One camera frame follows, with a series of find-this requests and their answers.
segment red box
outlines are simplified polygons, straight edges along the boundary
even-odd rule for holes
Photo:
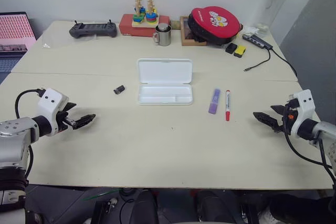
[[[122,35],[152,37],[155,28],[132,27],[133,14],[124,14],[121,18],[119,29]],[[159,23],[170,23],[168,16],[159,16]]]

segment clear bottle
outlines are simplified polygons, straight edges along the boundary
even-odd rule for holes
[[[267,35],[269,27],[273,23],[275,17],[277,16],[282,4],[285,0],[269,0],[264,13],[261,16],[260,22],[256,24],[256,28],[259,29],[257,35],[261,38]]]

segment white table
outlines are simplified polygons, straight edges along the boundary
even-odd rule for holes
[[[12,72],[67,73],[126,76],[138,79],[139,58],[187,58],[193,60],[194,73],[226,80],[277,80],[297,81],[290,67],[272,52],[271,60],[255,69],[244,72],[268,58],[265,49],[237,38],[235,43],[247,47],[241,59],[216,47],[182,47],[179,30],[172,31],[172,43],[167,47],[154,44],[152,38],[121,36],[97,37],[96,40],[79,42],[69,35],[73,22],[53,22],[25,54]],[[70,41],[66,46],[62,41]],[[265,41],[282,53],[269,35]],[[49,44],[52,48],[43,48]]]
[[[135,66],[135,57],[131,58],[133,61],[127,59]],[[264,111],[280,119],[269,106],[284,104],[289,94],[301,90],[296,82],[228,80],[225,75],[218,78],[199,69],[192,82],[192,105],[139,106],[135,74],[119,74],[11,73],[1,84],[0,121],[15,117],[14,101],[19,92],[37,87],[53,87],[69,96],[77,103],[70,110],[73,118],[97,115],[91,125],[42,137],[33,144],[31,183],[231,189],[331,187],[323,168],[301,160],[290,150],[283,134],[275,134],[252,115]],[[126,90],[115,95],[113,89],[120,84]],[[224,121],[223,94],[217,114],[207,112],[215,87],[232,91],[230,122]],[[33,94],[22,97],[21,116],[34,116],[38,99]],[[320,159],[319,151],[307,141],[292,141],[303,155]]]

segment metal mug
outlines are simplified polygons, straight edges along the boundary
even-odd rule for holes
[[[172,27],[166,23],[160,23],[155,28],[153,40],[160,46],[168,46],[171,42]]]

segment laptop keyboard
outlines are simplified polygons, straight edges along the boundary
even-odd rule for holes
[[[10,73],[12,68],[19,62],[20,58],[0,58],[0,72]]]

